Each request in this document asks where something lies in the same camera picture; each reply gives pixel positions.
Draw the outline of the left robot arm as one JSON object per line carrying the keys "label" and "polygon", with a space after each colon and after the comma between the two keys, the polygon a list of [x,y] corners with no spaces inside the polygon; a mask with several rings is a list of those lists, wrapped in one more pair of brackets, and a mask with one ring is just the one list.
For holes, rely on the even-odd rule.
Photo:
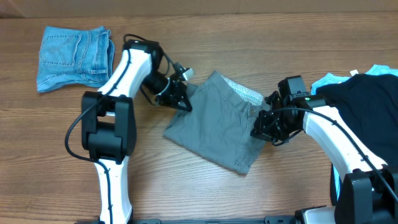
{"label": "left robot arm", "polygon": [[158,42],[127,40],[113,76],[98,91],[87,91],[81,100],[81,141],[99,177],[101,214],[98,223],[129,223],[132,205],[127,167],[137,139],[133,99],[145,86],[155,104],[191,111],[186,82],[192,68],[168,60],[174,69],[166,77],[159,72],[168,55]]}

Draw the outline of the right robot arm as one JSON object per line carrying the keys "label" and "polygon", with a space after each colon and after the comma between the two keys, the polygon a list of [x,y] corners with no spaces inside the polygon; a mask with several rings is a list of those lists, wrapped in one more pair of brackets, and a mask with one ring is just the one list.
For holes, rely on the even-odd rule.
{"label": "right robot arm", "polygon": [[335,206],[297,210],[293,216],[266,218],[269,223],[397,223],[397,169],[373,154],[322,95],[311,95],[303,78],[287,77],[265,99],[251,136],[286,143],[304,131],[323,149],[343,179]]}

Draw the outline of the grey cotton shorts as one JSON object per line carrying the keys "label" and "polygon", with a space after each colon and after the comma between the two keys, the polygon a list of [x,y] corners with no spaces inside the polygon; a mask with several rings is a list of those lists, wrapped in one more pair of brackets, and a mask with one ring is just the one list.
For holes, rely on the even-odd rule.
{"label": "grey cotton shorts", "polygon": [[270,106],[264,97],[213,72],[200,86],[188,85],[192,111],[178,111],[164,137],[203,158],[246,175],[265,146],[251,136],[254,122]]}

